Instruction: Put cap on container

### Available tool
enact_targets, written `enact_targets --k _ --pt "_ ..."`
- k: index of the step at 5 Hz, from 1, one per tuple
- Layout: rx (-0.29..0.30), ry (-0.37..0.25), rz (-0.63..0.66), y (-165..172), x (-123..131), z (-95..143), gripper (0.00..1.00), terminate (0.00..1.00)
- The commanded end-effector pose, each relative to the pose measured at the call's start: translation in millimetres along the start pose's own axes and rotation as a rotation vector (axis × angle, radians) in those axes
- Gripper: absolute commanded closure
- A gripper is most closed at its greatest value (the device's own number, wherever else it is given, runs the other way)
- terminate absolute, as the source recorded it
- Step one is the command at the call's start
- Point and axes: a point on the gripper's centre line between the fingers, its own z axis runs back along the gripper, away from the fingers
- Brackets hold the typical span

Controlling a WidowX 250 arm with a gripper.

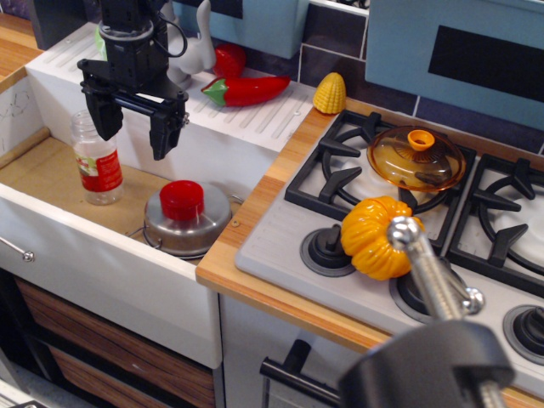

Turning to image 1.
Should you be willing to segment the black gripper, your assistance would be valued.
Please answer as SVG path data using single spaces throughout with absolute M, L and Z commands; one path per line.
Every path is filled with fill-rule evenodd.
M 163 160 L 189 123 L 187 94 L 167 77 L 167 28 L 141 31 L 99 28 L 105 60 L 82 59 L 82 92 L 99 136 L 108 141 L 122 128 L 122 108 L 150 118 L 150 146 L 155 161 Z

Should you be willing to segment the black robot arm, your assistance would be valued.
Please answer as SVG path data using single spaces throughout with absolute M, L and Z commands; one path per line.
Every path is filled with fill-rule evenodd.
M 82 59 L 82 92 L 99 136 L 109 140 L 122 128 L 122 108 L 150 118 L 156 161 L 178 145 L 187 123 L 188 94 L 168 78 L 164 1 L 101 1 L 99 35 L 106 60 Z

